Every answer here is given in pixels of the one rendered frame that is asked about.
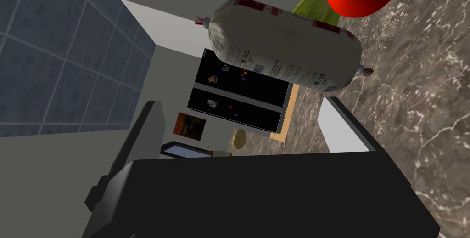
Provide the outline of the green leafy vegetable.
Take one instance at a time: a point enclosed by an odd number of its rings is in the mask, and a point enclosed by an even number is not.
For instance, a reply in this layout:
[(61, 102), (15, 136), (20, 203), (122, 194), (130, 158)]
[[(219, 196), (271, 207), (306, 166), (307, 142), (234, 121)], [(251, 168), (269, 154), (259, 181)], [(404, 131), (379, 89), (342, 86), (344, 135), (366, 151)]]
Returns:
[(340, 15), (328, 3), (328, 0), (301, 0), (292, 11), (310, 19), (337, 26)]

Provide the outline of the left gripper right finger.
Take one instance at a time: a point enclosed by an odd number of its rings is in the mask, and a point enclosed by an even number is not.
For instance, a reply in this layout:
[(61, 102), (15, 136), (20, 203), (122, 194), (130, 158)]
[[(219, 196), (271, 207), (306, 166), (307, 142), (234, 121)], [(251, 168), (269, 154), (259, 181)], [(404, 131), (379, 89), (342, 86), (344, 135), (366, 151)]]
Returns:
[(337, 97), (323, 98), (317, 122), (332, 153), (384, 152), (384, 148)]

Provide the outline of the white wrapped sausage roll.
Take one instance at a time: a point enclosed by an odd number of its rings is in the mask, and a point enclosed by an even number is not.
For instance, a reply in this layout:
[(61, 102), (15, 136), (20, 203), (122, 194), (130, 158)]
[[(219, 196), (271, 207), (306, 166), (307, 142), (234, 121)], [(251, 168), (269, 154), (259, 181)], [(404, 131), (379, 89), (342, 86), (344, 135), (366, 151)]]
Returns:
[(352, 32), (258, 1), (228, 0), (194, 22), (220, 61), (299, 86), (331, 92), (374, 72)]

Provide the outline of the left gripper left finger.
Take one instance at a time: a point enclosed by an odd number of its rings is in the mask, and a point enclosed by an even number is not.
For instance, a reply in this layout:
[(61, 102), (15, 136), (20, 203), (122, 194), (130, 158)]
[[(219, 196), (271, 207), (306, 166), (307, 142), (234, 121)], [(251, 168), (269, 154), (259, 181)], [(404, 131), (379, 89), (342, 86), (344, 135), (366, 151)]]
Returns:
[(162, 103), (146, 102), (107, 174), (107, 181), (132, 161), (159, 158), (165, 126)]

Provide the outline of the orange wall painting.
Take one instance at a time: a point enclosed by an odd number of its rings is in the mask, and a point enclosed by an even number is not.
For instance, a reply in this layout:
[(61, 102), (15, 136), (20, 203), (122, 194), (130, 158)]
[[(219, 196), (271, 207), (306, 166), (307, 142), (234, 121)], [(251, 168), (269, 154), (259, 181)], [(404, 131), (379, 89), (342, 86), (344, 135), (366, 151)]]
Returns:
[(178, 136), (200, 141), (206, 120), (185, 113), (178, 113), (173, 133)]

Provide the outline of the black fridge with magnets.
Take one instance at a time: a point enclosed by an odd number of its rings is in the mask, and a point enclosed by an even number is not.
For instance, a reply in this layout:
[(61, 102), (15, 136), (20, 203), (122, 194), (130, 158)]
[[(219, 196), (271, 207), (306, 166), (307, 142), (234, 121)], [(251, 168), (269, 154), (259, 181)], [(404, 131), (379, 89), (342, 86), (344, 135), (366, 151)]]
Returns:
[(187, 107), (223, 120), (280, 133), (293, 85), (220, 61), (205, 49)]

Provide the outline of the dark framed window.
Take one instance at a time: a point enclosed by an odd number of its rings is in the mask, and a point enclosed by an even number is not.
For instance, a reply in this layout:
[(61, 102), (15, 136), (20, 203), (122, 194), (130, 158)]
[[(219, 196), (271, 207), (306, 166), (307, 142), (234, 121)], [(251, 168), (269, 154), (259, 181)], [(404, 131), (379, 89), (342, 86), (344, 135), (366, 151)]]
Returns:
[(160, 154), (168, 158), (205, 158), (212, 157), (211, 151), (184, 143), (172, 141), (161, 146)]

